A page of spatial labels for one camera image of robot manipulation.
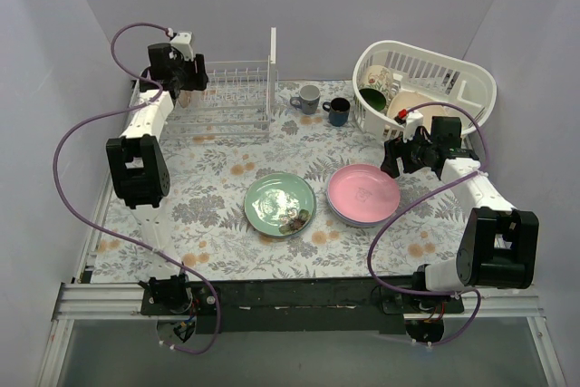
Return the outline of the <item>pink plate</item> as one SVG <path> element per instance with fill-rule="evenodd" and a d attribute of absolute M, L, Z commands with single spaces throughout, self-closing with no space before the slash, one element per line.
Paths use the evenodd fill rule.
<path fill-rule="evenodd" d="M 326 194 L 339 215 L 363 224 L 383 222 L 401 199 L 397 182 L 369 164 L 338 169 L 328 180 Z"/>

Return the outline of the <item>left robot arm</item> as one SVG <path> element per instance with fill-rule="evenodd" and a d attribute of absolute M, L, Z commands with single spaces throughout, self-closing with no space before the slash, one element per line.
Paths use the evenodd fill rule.
<path fill-rule="evenodd" d="M 144 244 L 153 248 L 150 279 L 145 288 L 152 302 L 173 314 L 184 314 L 192 306 L 193 294 L 185 286 L 187 275 L 162 255 L 174 258 L 165 197 L 170 175 L 159 139 L 166 119 L 183 92 L 201 94 L 208 76 L 201 53 L 193 50 L 193 36 L 179 33 L 168 43 L 148 46 L 150 67 L 137 80 L 136 103 L 146 106 L 132 113 L 119 138 L 107 141 L 106 154 L 113 188 L 124 201 L 140 228 Z"/>

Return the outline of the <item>green plate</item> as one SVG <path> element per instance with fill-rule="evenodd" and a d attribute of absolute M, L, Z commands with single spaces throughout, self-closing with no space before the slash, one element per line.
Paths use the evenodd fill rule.
<path fill-rule="evenodd" d="M 275 172 L 250 185 L 243 208 L 249 224 L 260 234 L 285 238 L 307 228 L 317 204 L 314 190 L 304 179 Z"/>

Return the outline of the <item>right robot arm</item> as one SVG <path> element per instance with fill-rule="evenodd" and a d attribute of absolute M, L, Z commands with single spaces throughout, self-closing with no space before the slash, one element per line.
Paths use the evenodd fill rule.
<path fill-rule="evenodd" d="M 453 192 L 467 224 L 453 258 L 421 266 L 406 289 L 421 312 L 440 305 L 443 296 L 470 288 L 526 289 L 533 281 L 539 220 L 516 209 L 489 181 L 474 150 L 463 147 L 460 120 L 436 117 L 426 130 L 418 116 L 408 115 L 404 133 L 384 143 L 382 172 L 397 178 L 430 169 Z"/>

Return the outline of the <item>blue plate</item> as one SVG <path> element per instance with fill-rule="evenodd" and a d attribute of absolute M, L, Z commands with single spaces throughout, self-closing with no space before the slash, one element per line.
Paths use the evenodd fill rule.
<path fill-rule="evenodd" d="M 386 224 L 386 222 L 389 220 L 384 219 L 382 221 L 376 221 L 376 222 L 362 222 L 362 221 L 356 221 L 356 220 L 352 220 L 349 219 L 348 217 L 345 217 L 339 213 L 334 213 L 334 215 L 341 220 L 345 225 L 351 226 L 351 227 L 358 227 L 358 228 L 368 228 L 368 227 L 377 227 L 377 226 L 383 226 L 384 224 Z"/>

